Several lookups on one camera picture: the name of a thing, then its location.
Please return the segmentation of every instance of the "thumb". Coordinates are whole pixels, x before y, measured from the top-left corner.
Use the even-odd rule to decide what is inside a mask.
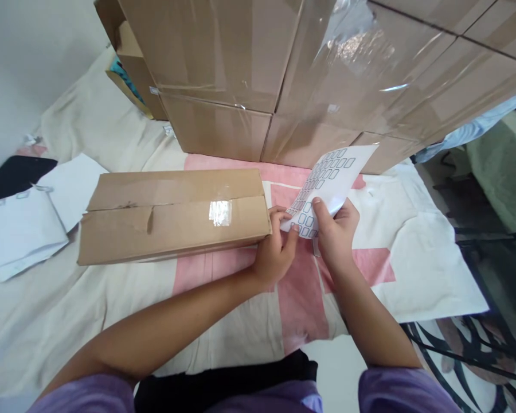
[[[328,225],[329,222],[333,220],[333,217],[329,214],[327,205],[325,205],[321,198],[315,197],[312,201],[312,205],[314,207],[315,216],[317,217],[319,229]]]
[[[286,252],[291,257],[296,254],[296,244],[298,243],[298,237],[300,232],[300,226],[293,225],[291,230],[288,232],[287,243],[283,247],[283,252]]]

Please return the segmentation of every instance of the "green object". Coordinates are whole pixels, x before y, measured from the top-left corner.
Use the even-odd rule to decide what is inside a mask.
[[[516,111],[466,144],[472,172],[510,232],[516,232]]]

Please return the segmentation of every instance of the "cardboard box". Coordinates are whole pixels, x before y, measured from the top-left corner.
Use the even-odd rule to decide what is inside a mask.
[[[516,0],[497,0],[464,35],[516,59]]]
[[[431,144],[514,95],[516,60],[458,38],[374,126]]]
[[[199,254],[271,234],[257,169],[103,174],[87,209],[79,265]]]
[[[161,96],[184,152],[259,162],[270,114]]]
[[[312,167],[326,151],[381,115],[455,37],[365,2],[333,9],[307,1],[296,34],[264,162]]]
[[[168,120],[164,106],[156,94],[155,82],[118,0],[97,0],[95,7],[111,45],[145,104],[132,93],[118,74],[106,70],[107,76],[148,118]]]
[[[456,34],[463,34],[495,0],[373,0]]]
[[[275,114],[261,161],[311,169],[323,154],[349,146],[360,133],[319,119]]]
[[[363,132],[351,144],[351,146],[354,145],[378,145],[377,150],[361,170],[361,173],[371,175],[379,175],[386,172],[392,166],[396,166],[427,146],[421,142],[382,136],[370,132]]]
[[[120,0],[162,93],[273,113],[303,0]]]

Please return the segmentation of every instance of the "hand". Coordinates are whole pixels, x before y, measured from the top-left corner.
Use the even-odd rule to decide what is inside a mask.
[[[312,205],[319,225],[319,250],[323,260],[329,269],[337,272],[347,269],[354,260],[351,244],[359,223],[359,211],[348,198],[334,219],[321,198],[314,198]]]
[[[263,291],[269,290],[271,286],[285,276],[296,253],[296,243],[300,231],[298,225],[291,228],[287,242],[283,247],[281,221],[292,218],[289,213],[285,212],[286,210],[287,208],[282,206],[274,206],[269,209],[272,233],[258,245],[256,260],[251,266],[251,270],[263,285]]]

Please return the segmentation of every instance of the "purple shirt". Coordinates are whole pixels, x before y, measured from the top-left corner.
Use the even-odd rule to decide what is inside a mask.
[[[374,412],[460,412],[450,396],[422,369],[372,368],[359,380],[359,409]],[[37,401],[28,413],[134,412],[124,380],[95,375],[64,384]],[[226,399],[208,410],[227,412],[323,412],[314,381],[288,381],[251,395]]]

